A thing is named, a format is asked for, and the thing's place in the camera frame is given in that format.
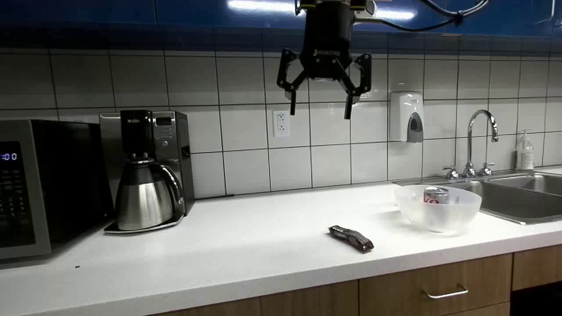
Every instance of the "stainless steel carafe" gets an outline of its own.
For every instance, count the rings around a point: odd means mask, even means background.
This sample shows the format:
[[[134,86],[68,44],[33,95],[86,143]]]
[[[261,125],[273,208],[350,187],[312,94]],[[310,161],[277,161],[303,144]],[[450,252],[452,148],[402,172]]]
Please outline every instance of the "stainless steel carafe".
[[[160,225],[183,212],[179,179],[166,165],[143,157],[130,159],[117,189],[117,226],[124,231]]]

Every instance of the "coffee maker base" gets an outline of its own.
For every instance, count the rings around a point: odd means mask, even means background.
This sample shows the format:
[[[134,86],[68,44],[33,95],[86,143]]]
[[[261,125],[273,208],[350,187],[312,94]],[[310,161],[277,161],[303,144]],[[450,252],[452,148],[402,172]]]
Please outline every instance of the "coffee maker base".
[[[119,229],[119,227],[117,226],[117,221],[112,222],[111,224],[109,224],[106,228],[103,229],[103,231],[106,234],[135,234],[135,233],[143,233],[143,232],[150,232],[150,231],[155,231],[157,229],[163,229],[166,227],[173,227],[176,226],[177,224],[179,224],[182,219],[184,218],[184,214],[176,214],[174,216],[172,216],[172,218],[170,218],[169,220],[163,222],[162,224],[156,225],[156,226],[152,226],[152,227],[147,227],[147,228],[142,228],[142,229],[134,229],[134,230],[130,230],[130,231],[125,231],[123,229]]]

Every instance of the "carafe handle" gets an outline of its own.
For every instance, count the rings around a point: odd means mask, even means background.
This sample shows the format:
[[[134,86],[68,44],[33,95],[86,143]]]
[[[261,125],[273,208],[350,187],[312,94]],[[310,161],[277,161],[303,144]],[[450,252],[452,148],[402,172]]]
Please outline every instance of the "carafe handle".
[[[164,178],[164,182],[166,182],[166,184],[170,187],[174,198],[174,211],[178,211],[183,205],[183,190],[178,177],[169,166],[161,164],[155,164],[154,166]]]

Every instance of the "drawer handle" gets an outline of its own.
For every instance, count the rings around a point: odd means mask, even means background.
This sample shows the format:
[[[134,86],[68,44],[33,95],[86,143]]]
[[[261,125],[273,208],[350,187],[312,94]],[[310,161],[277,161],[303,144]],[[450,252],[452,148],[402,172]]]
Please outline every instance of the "drawer handle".
[[[429,293],[427,293],[427,292],[425,292],[425,291],[423,291],[423,290],[422,290],[422,292],[423,292],[425,295],[427,295],[427,297],[429,297],[430,299],[433,299],[433,300],[444,299],[444,298],[446,298],[446,297],[457,296],[457,295],[462,295],[462,294],[467,294],[467,293],[468,293],[468,289],[467,289],[466,287],[464,287],[464,286],[462,286],[462,285],[460,285],[460,284],[457,284],[457,286],[458,286],[459,288],[462,288],[463,290],[462,290],[462,291],[459,291],[459,292],[453,292],[453,293],[443,294],[443,295],[431,295],[431,294],[429,294]]]

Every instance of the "electrical outlet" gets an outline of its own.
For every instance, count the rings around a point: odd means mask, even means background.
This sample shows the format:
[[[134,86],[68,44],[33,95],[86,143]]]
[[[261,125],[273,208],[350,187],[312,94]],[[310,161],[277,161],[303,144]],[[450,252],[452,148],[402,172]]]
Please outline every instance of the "electrical outlet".
[[[289,111],[273,111],[273,137],[289,136]]]

